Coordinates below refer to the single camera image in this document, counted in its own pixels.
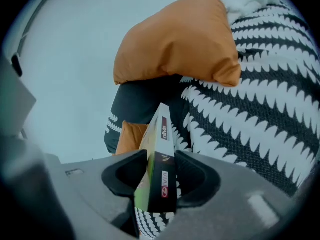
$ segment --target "leather pillow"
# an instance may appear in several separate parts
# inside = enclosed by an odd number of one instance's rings
[[[114,62],[114,82],[178,74],[238,84],[238,52],[220,0],[178,0],[134,26]]]
[[[148,124],[129,123],[123,121],[122,131],[115,155],[138,150]]]

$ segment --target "orange pillow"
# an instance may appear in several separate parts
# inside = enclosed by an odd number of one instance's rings
[[[238,84],[238,52],[220,0],[178,0],[134,26],[114,62],[114,82],[178,74]]]
[[[138,150],[148,124],[137,124],[123,121],[122,131],[119,138],[115,155],[121,155],[126,152]]]

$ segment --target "brand logo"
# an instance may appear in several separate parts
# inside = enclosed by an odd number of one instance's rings
[[[166,162],[170,159],[170,157],[167,155],[162,155],[162,158],[163,158],[163,160],[162,160],[163,162]]]
[[[169,195],[169,173],[167,171],[162,171],[161,180],[161,197],[168,198]]]
[[[167,118],[162,117],[161,139],[168,141]]]

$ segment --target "white floor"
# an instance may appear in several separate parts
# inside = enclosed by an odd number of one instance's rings
[[[109,156],[117,50],[131,27],[174,1],[49,0],[21,56],[22,81],[37,99],[25,124],[29,139],[62,163]]]

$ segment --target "product box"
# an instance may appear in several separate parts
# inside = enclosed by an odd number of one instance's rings
[[[146,173],[134,193],[135,207],[149,213],[176,211],[177,184],[170,109],[161,103],[140,150],[147,150]]]

